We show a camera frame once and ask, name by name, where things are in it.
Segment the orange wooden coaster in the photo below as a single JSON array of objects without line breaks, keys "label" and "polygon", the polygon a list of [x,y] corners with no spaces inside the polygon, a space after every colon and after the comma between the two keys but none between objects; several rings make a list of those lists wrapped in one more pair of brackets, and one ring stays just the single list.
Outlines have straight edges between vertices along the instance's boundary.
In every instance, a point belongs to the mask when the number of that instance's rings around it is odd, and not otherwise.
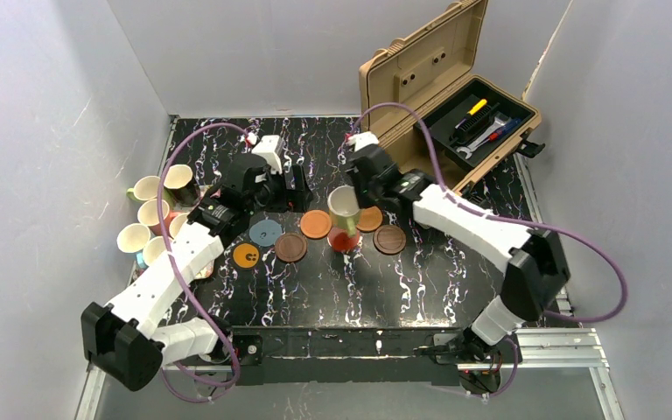
[{"label": "orange wooden coaster", "polygon": [[310,239],[326,237],[332,229],[329,213],[323,210],[311,210],[303,214],[300,220],[301,233]]}]

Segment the yellow mug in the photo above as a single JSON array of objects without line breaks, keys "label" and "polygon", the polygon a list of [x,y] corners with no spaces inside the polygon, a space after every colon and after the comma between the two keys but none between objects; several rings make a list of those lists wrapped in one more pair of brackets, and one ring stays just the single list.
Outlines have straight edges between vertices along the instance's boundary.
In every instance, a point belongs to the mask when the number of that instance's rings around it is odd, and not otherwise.
[{"label": "yellow mug", "polygon": [[350,185],[335,188],[327,198],[332,225],[346,232],[349,237],[358,233],[357,224],[361,217],[355,190]]}]

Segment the light wooden coaster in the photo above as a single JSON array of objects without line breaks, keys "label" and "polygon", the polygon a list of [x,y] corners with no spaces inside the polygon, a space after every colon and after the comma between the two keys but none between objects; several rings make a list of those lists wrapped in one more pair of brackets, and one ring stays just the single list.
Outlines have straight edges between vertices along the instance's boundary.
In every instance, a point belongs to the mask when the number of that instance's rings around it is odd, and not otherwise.
[{"label": "light wooden coaster", "polygon": [[382,225],[382,221],[383,215],[381,209],[377,206],[371,206],[360,212],[357,228],[361,232],[373,232]]}]

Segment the blue grey coaster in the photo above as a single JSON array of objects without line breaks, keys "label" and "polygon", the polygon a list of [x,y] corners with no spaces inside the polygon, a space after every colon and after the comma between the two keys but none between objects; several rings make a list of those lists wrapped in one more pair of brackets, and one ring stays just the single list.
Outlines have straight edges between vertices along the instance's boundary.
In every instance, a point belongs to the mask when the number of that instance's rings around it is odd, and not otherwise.
[{"label": "blue grey coaster", "polygon": [[271,247],[283,233],[284,230],[278,222],[264,219],[249,228],[248,236],[259,247]]}]

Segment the dark brown coaster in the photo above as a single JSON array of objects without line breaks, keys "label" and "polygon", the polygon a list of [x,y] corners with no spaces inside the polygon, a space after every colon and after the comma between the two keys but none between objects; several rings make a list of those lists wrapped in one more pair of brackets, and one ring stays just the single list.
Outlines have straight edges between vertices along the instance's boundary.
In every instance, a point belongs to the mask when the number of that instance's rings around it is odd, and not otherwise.
[{"label": "dark brown coaster", "polygon": [[284,263],[296,263],[305,257],[308,241],[301,234],[285,233],[276,240],[274,248],[278,260]]}]

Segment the red coaster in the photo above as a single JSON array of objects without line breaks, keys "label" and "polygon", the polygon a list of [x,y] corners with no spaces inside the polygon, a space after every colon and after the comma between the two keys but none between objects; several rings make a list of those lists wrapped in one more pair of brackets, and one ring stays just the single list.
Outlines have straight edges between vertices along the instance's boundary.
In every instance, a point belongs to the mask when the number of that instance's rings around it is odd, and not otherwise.
[{"label": "red coaster", "polygon": [[344,229],[333,227],[327,236],[329,245],[334,252],[347,253],[356,248],[361,240],[361,233],[350,236]]}]

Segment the olive mug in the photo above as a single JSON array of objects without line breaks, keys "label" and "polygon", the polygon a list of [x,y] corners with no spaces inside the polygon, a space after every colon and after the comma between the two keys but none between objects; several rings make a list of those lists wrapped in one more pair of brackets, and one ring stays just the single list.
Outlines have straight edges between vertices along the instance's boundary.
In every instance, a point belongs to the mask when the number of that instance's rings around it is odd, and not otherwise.
[{"label": "olive mug", "polygon": [[200,186],[194,170],[187,164],[174,164],[169,168],[164,188],[182,207],[193,207],[200,199]]}]

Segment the dark walnut coaster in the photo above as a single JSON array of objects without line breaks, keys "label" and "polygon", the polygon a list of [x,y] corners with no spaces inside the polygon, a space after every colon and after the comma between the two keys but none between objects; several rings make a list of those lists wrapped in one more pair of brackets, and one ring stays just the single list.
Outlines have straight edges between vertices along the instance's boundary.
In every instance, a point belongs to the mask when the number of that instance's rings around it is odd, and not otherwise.
[{"label": "dark walnut coaster", "polygon": [[406,246],[406,235],[396,225],[384,225],[374,231],[373,244],[384,255],[396,255]]}]

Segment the orange smiley coaster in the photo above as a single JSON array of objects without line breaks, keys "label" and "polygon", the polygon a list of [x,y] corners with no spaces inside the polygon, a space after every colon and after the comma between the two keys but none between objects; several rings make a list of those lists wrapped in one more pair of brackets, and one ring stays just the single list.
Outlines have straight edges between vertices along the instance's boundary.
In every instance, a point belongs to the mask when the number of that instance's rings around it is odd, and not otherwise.
[{"label": "orange smiley coaster", "polygon": [[260,250],[252,243],[242,242],[234,247],[232,257],[237,268],[251,270],[259,262]]}]

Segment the peach mug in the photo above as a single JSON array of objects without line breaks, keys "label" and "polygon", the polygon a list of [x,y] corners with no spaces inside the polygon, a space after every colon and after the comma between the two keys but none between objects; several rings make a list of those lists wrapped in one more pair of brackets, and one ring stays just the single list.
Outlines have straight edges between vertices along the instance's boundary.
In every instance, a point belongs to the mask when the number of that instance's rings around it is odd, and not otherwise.
[{"label": "peach mug", "polygon": [[172,220],[168,228],[169,236],[176,238],[181,228],[187,223],[189,213],[178,213]]}]

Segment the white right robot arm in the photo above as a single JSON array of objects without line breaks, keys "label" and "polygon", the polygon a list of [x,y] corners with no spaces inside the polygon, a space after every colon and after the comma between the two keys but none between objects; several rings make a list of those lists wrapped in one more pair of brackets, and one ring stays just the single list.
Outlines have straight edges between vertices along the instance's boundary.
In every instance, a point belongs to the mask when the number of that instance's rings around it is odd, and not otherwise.
[{"label": "white right robot arm", "polygon": [[470,247],[504,276],[500,293],[456,338],[423,346],[418,355],[482,360],[526,322],[537,321],[571,273],[558,233],[526,227],[521,220],[494,220],[492,213],[462,199],[421,170],[400,171],[379,145],[355,149],[346,173],[360,207],[403,212]]}]

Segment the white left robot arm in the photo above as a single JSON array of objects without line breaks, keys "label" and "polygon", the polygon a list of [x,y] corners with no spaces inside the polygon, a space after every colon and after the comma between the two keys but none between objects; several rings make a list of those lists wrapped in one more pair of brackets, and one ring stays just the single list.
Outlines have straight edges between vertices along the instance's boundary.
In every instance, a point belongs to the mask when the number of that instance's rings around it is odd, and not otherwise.
[{"label": "white left robot arm", "polygon": [[289,183],[265,157],[234,156],[164,252],[130,286],[105,305],[93,302],[80,316],[86,359],[126,389],[138,391],[163,366],[214,351],[223,330],[197,317],[162,327],[166,310],[195,276],[249,229],[257,212],[304,213],[312,203],[305,170],[294,164]]}]

